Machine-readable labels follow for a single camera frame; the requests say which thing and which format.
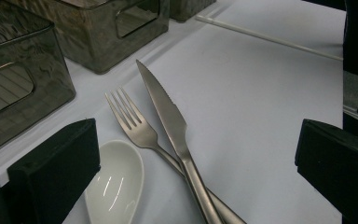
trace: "fork handle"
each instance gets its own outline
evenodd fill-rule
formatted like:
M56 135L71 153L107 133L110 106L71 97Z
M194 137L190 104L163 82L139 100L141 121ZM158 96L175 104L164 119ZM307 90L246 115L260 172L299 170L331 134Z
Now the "fork handle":
M171 156L167 151L162 147L156 146L154 148L162 159L171 165L171 167L183 178L186 179L185 175L180 168L179 162ZM209 196L211 197L214 207L219 212L226 224L246 224L234 211L232 211L225 203L223 203L213 192L207 189Z

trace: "white ceramic spoon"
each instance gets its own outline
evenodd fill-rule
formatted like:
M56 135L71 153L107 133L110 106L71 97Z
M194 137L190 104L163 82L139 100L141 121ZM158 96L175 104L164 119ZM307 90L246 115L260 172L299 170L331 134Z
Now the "white ceramic spoon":
M144 164L139 152L123 141L100 147L101 171L86 188L92 224L131 223L144 185Z

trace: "fork tines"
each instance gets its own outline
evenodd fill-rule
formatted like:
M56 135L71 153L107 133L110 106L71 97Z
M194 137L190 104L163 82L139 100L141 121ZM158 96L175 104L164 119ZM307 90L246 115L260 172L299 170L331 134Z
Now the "fork tines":
M112 109L118 123L123 129L131 130L139 123L142 123L142 119L144 119L144 117L136 107L135 103L131 100L129 95L123 90L123 88L120 87L119 90L116 90L116 95L120 101L112 91L110 91L110 95L112 96L116 105L112 102L108 93L105 94L106 100L109 103L110 108Z

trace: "knife handle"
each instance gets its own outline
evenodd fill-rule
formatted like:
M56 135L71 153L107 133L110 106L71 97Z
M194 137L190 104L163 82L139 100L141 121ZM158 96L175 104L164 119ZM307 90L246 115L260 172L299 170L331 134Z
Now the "knife handle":
M188 154L185 159L180 160L182 171L186 177L193 195L196 197L197 203L206 223L218 224L224 223L217 213L208 191L200 177L200 173L194 163L191 155Z
M153 149L155 149L159 156L164 159L183 179L186 179L179 162L171 156L171 154L159 145L153 147ZM231 210L224 202L214 195L210 189L207 190L214 203L214 207L217 209L226 224L246 224L246 222L242 220L233 210Z

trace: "black padding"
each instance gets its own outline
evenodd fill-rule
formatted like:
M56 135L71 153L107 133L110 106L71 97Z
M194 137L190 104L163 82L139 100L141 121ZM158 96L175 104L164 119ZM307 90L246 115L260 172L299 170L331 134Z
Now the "black padding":
M24 223L61 224L100 170L95 119L70 124L12 164Z
M296 151L298 172L350 223L358 223L358 137L304 119Z

